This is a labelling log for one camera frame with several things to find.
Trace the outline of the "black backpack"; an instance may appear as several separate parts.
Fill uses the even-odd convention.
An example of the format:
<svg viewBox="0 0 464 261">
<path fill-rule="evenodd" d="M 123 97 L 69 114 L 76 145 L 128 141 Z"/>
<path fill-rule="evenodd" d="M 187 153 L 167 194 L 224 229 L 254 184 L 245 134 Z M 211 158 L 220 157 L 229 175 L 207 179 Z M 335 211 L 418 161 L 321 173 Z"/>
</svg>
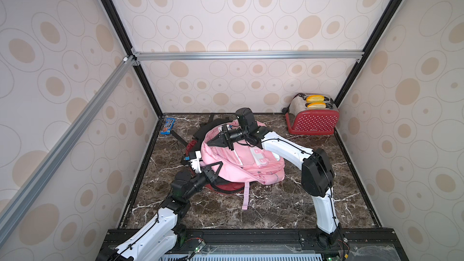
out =
<svg viewBox="0 0 464 261">
<path fill-rule="evenodd" d="M 201 150 L 201 145 L 205 140 L 206 134 L 212 129 L 222 126 L 223 124 L 232 122 L 230 117 L 216 118 L 211 115 L 207 122 L 199 123 L 198 125 L 191 126 L 193 134 L 189 140 L 182 138 L 174 129 L 171 130 L 170 135 L 173 136 L 182 146 L 184 146 L 184 157 L 190 157 L 191 153 Z"/>
</svg>

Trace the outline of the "red backpack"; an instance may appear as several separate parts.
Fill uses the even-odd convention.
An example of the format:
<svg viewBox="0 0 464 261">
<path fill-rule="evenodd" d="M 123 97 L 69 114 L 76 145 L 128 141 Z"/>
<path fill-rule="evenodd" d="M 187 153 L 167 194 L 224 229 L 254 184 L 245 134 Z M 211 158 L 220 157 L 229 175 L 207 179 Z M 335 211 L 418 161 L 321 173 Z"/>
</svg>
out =
<svg viewBox="0 0 464 261">
<path fill-rule="evenodd" d="M 189 156 L 189 153 L 193 151 L 200 150 L 200 147 L 201 145 L 198 140 L 193 138 L 186 147 L 186 156 Z M 206 185 L 206 188 L 217 193 L 230 195 L 242 193 L 244 191 L 245 184 L 242 182 L 229 182 L 223 178 L 218 178 L 213 184 Z"/>
</svg>

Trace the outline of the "pink backpack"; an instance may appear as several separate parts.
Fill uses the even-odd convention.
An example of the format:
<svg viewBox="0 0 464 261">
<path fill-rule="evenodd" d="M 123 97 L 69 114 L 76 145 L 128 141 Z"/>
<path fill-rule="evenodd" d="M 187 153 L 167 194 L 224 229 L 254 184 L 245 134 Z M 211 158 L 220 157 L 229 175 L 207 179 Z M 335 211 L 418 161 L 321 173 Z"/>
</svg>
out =
<svg viewBox="0 0 464 261">
<path fill-rule="evenodd" d="M 212 129 L 206 134 L 201 145 L 201 167 L 216 162 L 223 162 L 219 178 L 229 182 L 242 182 L 244 201 L 242 209 L 248 209 L 250 197 L 250 184 L 259 182 L 263 185 L 272 185 L 285 178 L 285 161 L 278 155 L 258 147 L 241 146 L 234 144 L 234 150 L 222 147 L 207 146 L 207 142 L 221 131 L 221 126 Z"/>
</svg>

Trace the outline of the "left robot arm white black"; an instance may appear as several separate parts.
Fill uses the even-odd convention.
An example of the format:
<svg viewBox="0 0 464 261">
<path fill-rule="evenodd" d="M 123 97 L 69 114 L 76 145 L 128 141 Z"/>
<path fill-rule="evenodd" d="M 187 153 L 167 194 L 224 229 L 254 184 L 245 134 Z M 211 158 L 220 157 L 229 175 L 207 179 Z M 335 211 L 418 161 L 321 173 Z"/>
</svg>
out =
<svg viewBox="0 0 464 261">
<path fill-rule="evenodd" d="M 157 261 L 170 251 L 181 238 L 180 221 L 191 207 L 190 198 L 213 184 L 223 163 L 209 164 L 195 175 L 182 170 L 175 175 L 169 194 L 155 216 L 138 232 L 116 248 L 104 248 L 98 261 Z"/>
</svg>

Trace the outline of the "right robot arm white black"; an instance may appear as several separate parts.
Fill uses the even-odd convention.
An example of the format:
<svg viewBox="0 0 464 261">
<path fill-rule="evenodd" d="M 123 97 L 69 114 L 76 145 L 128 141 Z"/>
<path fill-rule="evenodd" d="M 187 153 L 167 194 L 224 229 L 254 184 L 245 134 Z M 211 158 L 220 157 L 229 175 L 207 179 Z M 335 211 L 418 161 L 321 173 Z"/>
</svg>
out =
<svg viewBox="0 0 464 261">
<path fill-rule="evenodd" d="M 285 162 L 301 171 L 301 186 L 313 201 L 317 216 L 318 242 L 322 248 L 336 243 L 339 220 L 333 200 L 334 170 L 323 149 L 310 149 L 293 143 L 263 123 L 256 121 L 249 108 L 236 111 L 236 119 L 215 125 L 201 145 L 205 165 L 221 161 L 215 171 L 229 182 L 244 184 L 247 209 L 251 182 L 275 184 L 285 177 Z"/>
</svg>

